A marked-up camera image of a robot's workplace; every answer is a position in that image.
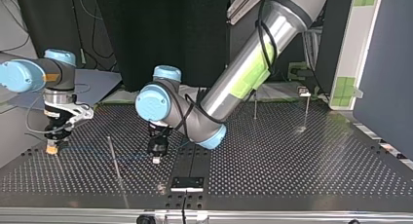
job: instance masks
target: black backdrop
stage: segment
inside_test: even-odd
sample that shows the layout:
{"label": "black backdrop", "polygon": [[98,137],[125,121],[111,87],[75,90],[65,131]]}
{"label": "black backdrop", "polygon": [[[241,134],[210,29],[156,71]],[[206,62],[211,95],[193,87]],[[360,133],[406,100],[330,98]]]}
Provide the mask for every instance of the black backdrop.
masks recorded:
{"label": "black backdrop", "polygon": [[[140,90],[151,81],[158,64],[179,67],[183,84],[211,87],[230,54],[233,57],[241,49],[256,20],[256,11],[251,11],[230,32],[226,24],[229,2],[83,0],[89,13],[99,18],[94,19],[80,0],[19,0],[38,56],[48,48],[71,51],[79,67],[120,71],[129,91]],[[81,49],[86,64],[81,62]],[[112,52],[111,57],[100,56]],[[286,76],[290,62],[303,60],[298,35],[278,58],[277,68]],[[272,81],[282,81],[280,74]]]}
{"label": "black backdrop", "polygon": [[225,68],[229,0],[97,0],[128,90],[158,64],[181,69],[183,83],[210,87]]}

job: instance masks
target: cable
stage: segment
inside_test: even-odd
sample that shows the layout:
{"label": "cable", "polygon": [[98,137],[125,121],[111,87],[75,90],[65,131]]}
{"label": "cable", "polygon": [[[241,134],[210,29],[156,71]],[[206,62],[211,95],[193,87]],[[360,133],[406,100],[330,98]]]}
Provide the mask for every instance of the cable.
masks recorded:
{"label": "cable", "polygon": [[180,117],[181,117],[181,121],[179,122],[178,126],[180,126],[180,125],[183,126],[184,135],[185,135],[187,138],[189,138],[189,136],[188,136],[188,129],[187,129],[187,126],[186,126],[186,118],[185,118],[185,116],[184,116],[184,114],[183,114],[182,107],[180,106],[179,101],[178,101],[178,99],[176,98],[176,96],[175,96],[175,95],[173,94],[173,92],[169,89],[169,87],[166,86],[166,85],[164,85],[163,83],[160,83],[160,82],[150,82],[148,85],[150,85],[150,84],[156,84],[156,85],[158,85],[158,86],[161,86],[161,88],[163,88],[165,91],[167,91],[167,93],[168,93],[170,96],[172,96],[172,99],[173,99],[173,101],[176,103],[176,107],[178,108],[178,112],[179,112],[179,115],[180,115]]}
{"label": "cable", "polygon": [[[19,22],[19,20],[15,17],[15,15],[13,15],[12,11],[10,11],[9,7],[7,7],[7,5],[4,3],[4,1],[3,1],[3,0],[0,0],[0,1],[1,1],[1,3],[3,4],[3,6],[6,8],[6,10],[9,12],[9,14],[12,16],[12,18],[13,18],[13,20],[16,22],[16,24],[21,28],[21,30],[23,30],[25,33],[27,33],[27,37],[26,37],[25,41],[24,41],[21,45],[18,45],[18,46],[9,48],[9,49],[5,49],[5,50],[0,50],[0,53],[5,53],[5,52],[8,52],[8,51],[13,51],[13,50],[20,49],[21,47],[25,46],[25,45],[28,43],[29,39],[30,39],[30,35],[28,35],[27,28],[25,27],[24,21],[23,21],[22,24],[21,24],[21,23]],[[10,0],[10,1],[11,1],[11,2],[15,5],[15,7],[20,11],[20,7],[19,7],[18,2],[17,2],[16,0]]]}
{"label": "cable", "polygon": [[30,39],[30,36],[27,35],[26,40],[24,41],[23,44],[21,44],[21,45],[19,45],[19,46],[16,46],[16,47],[12,47],[12,48],[10,48],[10,49],[0,50],[0,53],[5,53],[5,52],[9,52],[9,51],[14,51],[14,50],[20,49],[21,47],[27,45],[29,39]]}
{"label": "cable", "polygon": [[113,63],[112,67],[110,67],[110,71],[113,71],[116,67],[116,65],[118,64],[118,61],[115,60],[115,62]]}
{"label": "cable", "polygon": [[255,93],[256,93],[256,90],[252,90],[251,93],[249,93],[248,98],[244,101],[243,105],[240,107],[240,110],[237,111],[237,113],[233,113],[233,114],[231,115],[232,118],[229,119],[228,121],[230,121],[230,120],[235,120],[235,119],[237,119],[238,116],[240,116],[239,113],[241,113],[241,112],[243,111],[244,107],[245,107],[246,104],[249,102],[249,100],[252,98],[252,96],[255,95]]}
{"label": "cable", "polygon": [[16,22],[16,24],[21,28],[21,30],[23,30],[24,32],[27,33],[27,27],[26,27],[24,21],[22,20],[21,11],[20,11],[20,6],[19,6],[18,2],[17,2],[16,0],[9,0],[9,1],[11,1],[11,2],[15,5],[16,9],[19,10],[22,23],[20,23],[19,20],[18,20],[18,19],[15,17],[15,15],[12,13],[12,11],[10,11],[10,9],[9,9],[9,7],[6,5],[6,3],[5,3],[3,0],[0,0],[0,1],[1,1],[1,3],[3,4],[3,6],[6,8],[6,10],[9,12],[10,16],[12,16],[12,18],[13,18],[13,20]]}
{"label": "cable", "polygon": [[38,131],[38,130],[32,129],[32,128],[30,127],[30,125],[28,124],[28,119],[29,119],[29,116],[30,116],[30,111],[31,111],[31,109],[33,108],[34,104],[37,103],[37,101],[40,99],[40,97],[42,97],[42,96],[39,94],[39,96],[36,97],[36,99],[33,101],[33,103],[30,104],[30,106],[28,107],[27,112],[26,112],[26,121],[25,121],[25,124],[26,124],[26,128],[27,128],[29,131],[35,132],[35,133],[54,133],[54,132],[61,131],[61,130],[65,129],[65,128],[68,128],[68,127],[71,126],[70,124],[69,124],[69,125],[65,124],[65,125],[61,126],[60,128],[57,128],[57,129],[51,130],[51,131]]}
{"label": "cable", "polygon": [[41,137],[39,137],[39,136],[37,136],[37,135],[34,135],[34,134],[32,134],[32,133],[25,133],[25,135],[29,135],[29,136],[31,136],[31,137],[33,137],[33,138],[36,138],[36,139],[38,139],[38,140],[40,140],[40,141],[42,141],[42,142],[45,142],[45,143],[48,142],[48,141],[46,141],[45,139],[42,139]]}
{"label": "cable", "polygon": [[[88,84],[75,84],[75,86],[86,86],[87,88],[80,92],[75,92],[73,94],[80,94],[80,93],[87,93],[91,90],[91,86]],[[61,93],[43,93],[43,92],[34,92],[34,93],[42,93],[43,95],[61,95]]]}
{"label": "cable", "polygon": [[[96,11],[97,11],[97,4],[94,5],[94,14],[96,15]],[[98,56],[102,57],[102,58],[110,58],[114,55],[114,53],[112,52],[110,55],[108,56],[104,56],[101,53],[99,53],[96,48],[94,47],[94,35],[95,35],[95,30],[96,30],[96,18],[94,18],[94,26],[92,29],[92,50],[94,51],[95,54],[97,54]]]}
{"label": "cable", "polygon": [[[305,36],[303,36],[303,40],[304,40],[304,44],[307,44],[307,38],[306,38]],[[309,50],[306,50],[306,49],[304,49],[304,50],[306,51],[306,56],[309,58],[309,61],[310,61]],[[309,66],[310,66],[310,70],[312,71],[313,76],[314,76],[314,78],[315,78],[315,80],[316,80],[316,82],[317,82],[317,85],[319,86],[319,89],[322,91],[322,93],[324,94],[325,98],[327,98],[328,102],[330,102],[330,97],[327,95],[327,93],[326,93],[325,90],[322,88],[321,84],[319,83],[319,79],[317,78],[316,71],[314,70],[314,67],[313,67],[313,65],[312,65],[311,62],[309,62]]]}
{"label": "cable", "polygon": [[[265,0],[262,0],[261,4],[259,6],[259,10],[258,10],[258,20],[256,22],[256,27],[258,29],[259,41],[260,41],[260,44],[261,44],[261,49],[262,49],[262,52],[264,54],[265,61],[268,65],[268,69],[272,70],[272,64],[271,64],[271,61],[270,61],[270,57],[268,56],[268,53],[267,53],[267,48],[265,46],[265,41],[264,41],[264,33],[262,31],[263,30],[263,24],[265,24],[264,21],[262,20],[262,12],[263,12],[263,9],[264,9],[264,5],[265,5]],[[272,41],[272,44],[273,44],[273,41],[275,41],[274,38],[273,38],[273,35],[271,33],[267,33],[267,34],[268,34],[268,37],[270,38],[270,40]],[[274,45],[272,45],[272,46],[273,47],[275,46],[274,47],[274,59],[273,59],[273,62],[275,62],[276,58],[277,58],[277,45],[274,43]]]}
{"label": "cable", "polygon": [[225,124],[225,122],[216,120],[216,119],[212,118],[210,115],[208,115],[208,113],[207,113],[203,108],[201,108],[201,107],[191,98],[191,96],[190,96],[189,94],[186,94],[186,95],[185,95],[185,99],[186,99],[186,100],[189,100],[189,102],[190,102],[191,104],[193,104],[193,105],[195,106],[195,108],[197,108],[203,115],[205,115],[209,120],[213,121],[215,124]]}
{"label": "cable", "polygon": [[103,18],[99,18],[97,16],[92,15],[85,7],[85,5],[83,5],[83,0],[79,0],[80,1],[80,5],[82,6],[83,10],[85,11],[86,14],[88,14],[90,17],[93,17],[95,19],[100,19],[103,20]]}

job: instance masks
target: gray robot arm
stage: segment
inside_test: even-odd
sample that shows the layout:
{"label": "gray robot arm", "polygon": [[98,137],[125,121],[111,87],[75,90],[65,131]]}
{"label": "gray robot arm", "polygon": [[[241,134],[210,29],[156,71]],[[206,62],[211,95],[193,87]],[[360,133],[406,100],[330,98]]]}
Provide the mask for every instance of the gray robot arm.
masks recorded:
{"label": "gray robot arm", "polygon": [[[264,22],[280,54],[300,32],[307,30],[326,0],[269,0]],[[270,38],[264,43],[270,57],[275,50]],[[154,125],[164,124],[186,134],[191,141],[207,149],[217,147],[226,134],[223,122],[252,90],[268,78],[258,31],[250,36],[243,49],[219,77],[203,99],[194,106],[178,94],[180,71],[169,66],[155,68],[154,81],[137,97],[136,110]]]}
{"label": "gray robot arm", "polygon": [[50,154],[57,153],[59,144],[71,134],[77,122],[94,116],[90,106],[76,103],[75,59],[70,52],[46,50],[44,58],[12,59],[0,64],[0,84],[9,91],[29,93],[45,88],[44,113],[49,125],[44,131],[36,131],[26,124],[30,131],[45,135]]}

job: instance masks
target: black cable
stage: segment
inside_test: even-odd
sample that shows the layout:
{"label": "black cable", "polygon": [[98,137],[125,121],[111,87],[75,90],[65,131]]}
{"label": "black cable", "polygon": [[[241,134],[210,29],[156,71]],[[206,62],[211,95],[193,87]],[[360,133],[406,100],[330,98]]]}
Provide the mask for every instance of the black cable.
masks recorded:
{"label": "black cable", "polygon": [[14,50],[20,49],[21,47],[27,45],[29,39],[30,39],[30,36],[27,34],[27,38],[25,39],[25,41],[24,41],[23,44],[21,44],[21,45],[19,45],[19,46],[16,46],[16,47],[12,47],[12,48],[10,48],[10,49],[0,50],[0,53],[5,53],[5,52],[9,52],[9,51],[14,51]]}
{"label": "black cable", "polygon": [[234,114],[232,115],[233,118],[230,119],[230,120],[237,119],[237,116],[239,116],[239,113],[241,113],[241,112],[243,111],[244,107],[245,107],[246,104],[251,100],[252,96],[255,95],[255,93],[256,93],[256,90],[252,90],[251,93],[249,93],[248,98],[246,99],[246,101],[244,101],[244,103],[243,103],[242,106],[240,107],[240,110],[237,111],[237,113],[234,113]]}
{"label": "black cable", "polygon": [[[97,4],[94,5],[94,15],[96,16],[96,12],[97,12]],[[94,26],[92,29],[92,50],[94,51],[95,54],[97,54],[98,56],[102,57],[102,58],[110,58],[114,55],[114,53],[112,52],[110,55],[108,56],[104,56],[101,53],[99,53],[96,48],[94,47],[94,35],[95,35],[95,31],[96,31],[96,18],[94,18]]]}
{"label": "black cable", "polygon": [[32,134],[32,133],[25,133],[25,135],[29,135],[29,136],[31,136],[31,137],[33,137],[33,138],[36,138],[36,139],[38,139],[38,140],[40,140],[40,141],[43,141],[43,142],[47,143],[47,141],[46,141],[45,139],[42,139],[42,138],[40,138],[40,137],[38,137],[37,135],[34,135],[34,134]]}
{"label": "black cable", "polygon": [[197,108],[203,115],[205,115],[209,120],[213,121],[216,124],[225,124],[225,122],[219,121],[217,119],[212,118],[210,115],[208,115],[208,113],[201,108],[201,106],[197,105],[197,103],[191,98],[191,96],[189,96],[189,94],[185,95],[185,99],[189,100],[189,102],[195,106],[195,108]]}
{"label": "black cable", "polygon": [[[304,39],[304,43],[307,44],[307,39],[306,39],[306,37],[303,37],[303,39]],[[310,63],[310,54],[309,54],[309,51],[306,50],[306,49],[304,49],[304,50],[306,51],[306,56],[309,58],[310,70],[311,70],[312,73],[313,73],[313,76],[314,76],[314,78],[315,78],[315,80],[316,80],[316,82],[317,82],[317,85],[319,86],[319,89],[322,91],[322,94],[324,94],[325,98],[327,98],[328,102],[330,102],[330,97],[328,96],[328,94],[325,92],[325,90],[322,88],[321,84],[319,83],[319,79],[317,78],[316,71],[314,70],[313,65]]]}
{"label": "black cable", "polygon": [[105,71],[107,71],[106,67],[104,67],[102,64],[100,64],[100,62],[98,62],[97,59],[93,55],[91,55],[91,53],[86,51],[86,49],[84,47],[84,44],[83,44],[81,32],[80,32],[79,20],[78,20],[78,17],[77,17],[77,12],[76,12],[76,7],[75,7],[75,0],[71,0],[71,1],[72,1],[73,15],[74,15],[75,22],[76,22],[77,34],[78,34],[78,37],[79,37],[80,49],[83,51],[83,53],[85,55],[88,55],[95,62],[94,69],[97,69],[97,66],[100,65]]}
{"label": "black cable", "polygon": [[179,101],[178,101],[178,99],[176,98],[176,96],[175,96],[175,95],[173,94],[173,92],[169,89],[169,87],[166,86],[166,85],[164,85],[163,83],[154,81],[154,82],[150,82],[148,85],[151,85],[151,84],[160,86],[161,88],[163,88],[163,89],[169,94],[169,96],[172,96],[172,99],[173,99],[173,101],[176,103],[176,107],[178,108],[178,112],[179,112],[179,115],[180,115],[180,117],[181,117],[181,121],[179,122],[179,125],[181,125],[181,123],[183,123],[182,126],[183,126],[183,131],[184,131],[185,137],[189,138],[189,136],[188,136],[188,128],[187,128],[187,126],[186,126],[185,115],[183,114],[182,107],[180,106]]}
{"label": "black cable", "polygon": [[[261,44],[261,49],[262,49],[262,52],[264,54],[265,61],[267,63],[268,69],[271,69],[272,65],[271,65],[270,57],[268,56],[268,53],[267,53],[267,48],[265,47],[264,33],[262,31],[263,30],[262,24],[264,23],[263,20],[262,20],[262,12],[263,12],[263,9],[264,9],[264,5],[265,5],[265,0],[262,0],[261,4],[259,6],[259,10],[258,10],[258,20],[256,22],[256,27],[258,29],[259,41],[260,41],[260,44]],[[276,55],[277,55],[277,47],[274,48],[274,60],[273,60],[273,62],[275,62]]]}

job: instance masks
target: wire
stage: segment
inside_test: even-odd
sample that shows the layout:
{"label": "wire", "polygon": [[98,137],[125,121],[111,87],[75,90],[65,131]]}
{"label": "wire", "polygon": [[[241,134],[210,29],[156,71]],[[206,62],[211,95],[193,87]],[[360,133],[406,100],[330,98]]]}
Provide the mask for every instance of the wire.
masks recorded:
{"label": "wire", "polygon": [[255,95],[255,93],[256,93],[256,90],[252,90],[252,92],[249,93],[248,98],[244,101],[243,105],[240,107],[240,110],[237,111],[237,113],[232,114],[231,115],[232,118],[229,119],[228,121],[235,120],[235,119],[237,119],[238,116],[240,116],[239,114],[243,111],[244,107],[249,102],[249,100],[252,98],[252,96]]}
{"label": "wire", "polygon": [[[4,2],[3,0],[0,0],[0,1],[1,1],[1,3],[3,4],[3,6],[6,8],[6,10],[9,12],[10,16],[12,16],[12,18],[13,18],[13,20],[16,22],[16,24],[21,28],[21,30],[23,30],[25,33],[27,33],[27,37],[26,37],[25,41],[24,41],[22,44],[20,44],[20,45],[18,45],[18,46],[15,46],[15,47],[12,47],[12,48],[9,48],[9,49],[0,50],[0,53],[5,53],[5,52],[9,52],[9,51],[14,51],[14,50],[20,49],[21,47],[27,45],[27,43],[28,43],[28,41],[29,41],[29,39],[30,39],[30,35],[28,35],[27,28],[25,27],[24,21],[22,21],[22,24],[21,24],[21,23],[19,22],[19,20],[15,17],[15,15],[12,13],[12,11],[10,11],[9,7],[7,7],[7,5],[5,4],[5,2]],[[15,5],[15,7],[16,7],[16,8],[19,10],[19,12],[20,12],[20,7],[19,7],[18,2],[17,2],[16,0],[10,0],[10,1]]]}
{"label": "wire", "polygon": [[42,141],[42,142],[45,142],[45,143],[48,142],[48,141],[46,141],[45,139],[42,139],[41,137],[39,137],[39,136],[37,136],[37,135],[34,135],[34,134],[32,134],[32,133],[25,133],[25,135],[29,135],[29,136],[31,136],[31,137],[33,137],[33,138],[36,138],[36,139],[38,139],[38,140],[40,140],[40,141]]}
{"label": "wire", "polygon": [[[94,4],[94,14],[96,15],[96,11],[97,11],[97,4]],[[114,55],[114,53],[112,52],[110,55],[108,56],[104,56],[101,53],[99,53],[96,48],[94,47],[94,35],[95,35],[95,30],[96,30],[96,18],[94,18],[94,26],[92,29],[92,50],[94,51],[95,54],[97,54],[98,56],[102,57],[102,58],[110,58]]]}
{"label": "wire", "polygon": [[118,64],[118,61],[115,60],[115,62],[113,63],[112,67],[110,67],[110,71],[113,71],[116,67],[116,65]]}
{"label": "wire", "polygon": [[61,130],[65,129],[65,128],[68,128],[68,127],[71,126],[70,124],[69,124],[69,125],[65,124],[65,125],[57,128],[57,129],[51,130],[51,131],[38,131],[38,130],[32,129],[32,128],[30,127],[30,125],[28,124],[28,119],[29,119],[29,116],[30,116],[30,111],[31,111],[31,109],[33,108],[34,104],[37,103],[37,101],[40,99],[40,97],[42,97],[41,94],[39,94],[39,96],[36,97],[36,99],[33,101],[33,103],[30,104],[30,106],[28,107],[27,112],[26,112],[26,121],[25,121],[25,124],[26,124],[26,128],[27,128],[29,131],[35,132],[35,133],[54,133],[54,132],[61,131]]}
{"label": "wire", "polygon": [[[307,44],[307,38],[305,36],[303,36],[303,40],[304,40],[304,44]],[[309,58],[309,61],[310,61],[309,50],[306,50],[306,49],[304,49],[304,50],[306,51],[306,56]],[[314,76],[314,78],[317,82],[317,85],[319,86],[319,89],[322,91],[325,98],[327,98],[328,102],[330,102],[330,97],[328,96],[328,94],[325,92],[325,90],[322,88],[321,84],[319,83],[319,79],[317,78],[316,71],[314,70],[314,67],[313,67],[311,62],[309,62],[309,66],[310,66],[310,70],[312,71],[313,76]]]}
{"label": "wire", "polygon": [[[259,41],[260,41],[260,44],[261,44],[261,49],[262,49],[262,52],[263,52],[263,54],[264,54],[265,61],[266,61],[267,65],[268,65],[268,69],[270,69],[271,72],[272,72],[272,74],[274,74],[273,65],[271,64],[270,57],[268,56],[267,48],[266,48],[266,46],[265,46],[265,41],[264,41],[263,25],[265,24],[265,22],[262,20],[262,12],[263,12],[263,9],[264,9],[264,5],[265,5],[265,0],[262,0],[262,1],[261,1],[261,4],[260,4],[260,6],[259,6],[259,10],[258,10],[258,20],[257,20],[257,22],[256,22],[256,27],[257,27],[257,29],[258,29]],[[277,56],[278,56],[278,55],[277,55],[277,53],[278,53],[278,51],[277,51],[277,45],[276,45],[275,43],[273,43],[273,42],[275,42],[275,40],[274,40],[274,38],[273,38],[273,35],[272,35],[271,33],[268,33],[268,32],[267,32],[267,34],[268,34],[268,37],[269,37],[270,40],[271,40],[272,46],[274,47],[274,59],[273,59],[273,63],[275,63],[275,62],[276,62],[276,58],[277,58]]]}
{"label": "wire", "polygon": [[21,28],[21,30],[23,30],[24,32],[27,33],[27,27],[24,23],[24,20],[22,20],[22,16],[21,16],[21,11],[20,11],[20,6],[18,4],[18,2],[16,0],[9,0],[11,1],[15,7],[19,10],[20,12],[20,17],[21,17],[21,21],[22,23],[19,22],[19,20],[15,17],[15,15],[12,13],[12,11],[10,11],[9,7],[6,5],[6,3],[3,0],[0,0],[1,3],[3,4],[3,6],[6,8],[6,10],[9,12],[10,16],[12,16],[13,20],[16,22],[16,24]]}
{"label": "wire", "polygon": [[99,18],[97,16],[92,15],[85,7],[85,5],[83,5],[83,0],[80,0],[80,5],[82,6],[83,10],[85,11],[86,14],[88,14],[90,17],[93,17],[95,19],[100,19],[103,20],[103,18]]}
{"label": "wire", "polygon": [[[87,88],[80,92],[75,92],[73,94],[80,94],[80,93],[87,93],[91,90],[91,86],[88,84],[75,84],[75,86],[86,86]],[[61,95],[61,93],[44,93],[44,92],[34,92],[34,93],[42,93],[43,95]]]}
{"label": "wire", "polygon": [[190,96],[189,94],[186,94],[186,95],[185,95],[185,99],[186,99],[186,100],[189,100],[189,102],[190,102],[191,104],[193,104],[193,105],[195,106],[195,108],[197,108],[197,109],[198,109],[203,115],[205,115],[209,120],[213,121],[213,122],[216,123],[216,124],[225,124],[225,122],[216,120],[216,119],[212,118],[210,115],[208,115],[208,113],[207,113],[203,108],[201,108],[201,107],[191,98],[191,96]]}
{"label": "wire", "polygon": [[10,49],[0,50],[0,53],[5,53],[5,52],[9,52],[9,51],[14,51],[14,50],[20,49],[21,47],[27,45],[29,39],[30,39],[30,36],[27,35],[26,40],[23,42],[23,44],[21,44],[21,45],[19,45],[19,46],[16,46],[16,47],[12,47],[12,48],[10,48]]}

